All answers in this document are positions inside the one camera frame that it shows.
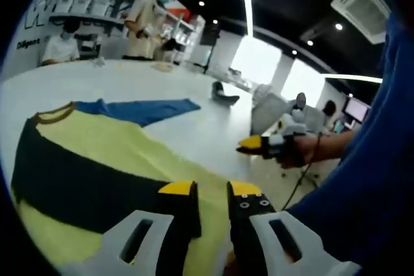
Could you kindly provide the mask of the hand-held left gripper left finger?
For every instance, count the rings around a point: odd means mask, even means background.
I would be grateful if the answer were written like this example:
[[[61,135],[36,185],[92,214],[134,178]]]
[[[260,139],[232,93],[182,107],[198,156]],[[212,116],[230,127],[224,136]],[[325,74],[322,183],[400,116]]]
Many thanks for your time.
[[[102,275],[182,275],[188,246],[201,235],[195,182],[131,182],[106,197]]]

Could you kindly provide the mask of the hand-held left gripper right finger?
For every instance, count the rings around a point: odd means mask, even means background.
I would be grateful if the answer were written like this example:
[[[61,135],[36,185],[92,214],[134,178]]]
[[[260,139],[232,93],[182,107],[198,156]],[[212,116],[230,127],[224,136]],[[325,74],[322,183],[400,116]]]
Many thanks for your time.
[[[328,254],[321,238],[286,211],[277,212],[260,188],[226,185],[230,238],[246,275],[356,275],[360,267]]]

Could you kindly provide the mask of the person's right hand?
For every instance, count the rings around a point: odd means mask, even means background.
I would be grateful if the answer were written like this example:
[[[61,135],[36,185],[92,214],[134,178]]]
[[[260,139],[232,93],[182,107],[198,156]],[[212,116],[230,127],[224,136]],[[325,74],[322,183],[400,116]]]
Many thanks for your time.
[[[310,164],[317,153],[319,138],[316,136],[295,136],[293,150],[279,158],[279,164],[284,169],[303,167]]]

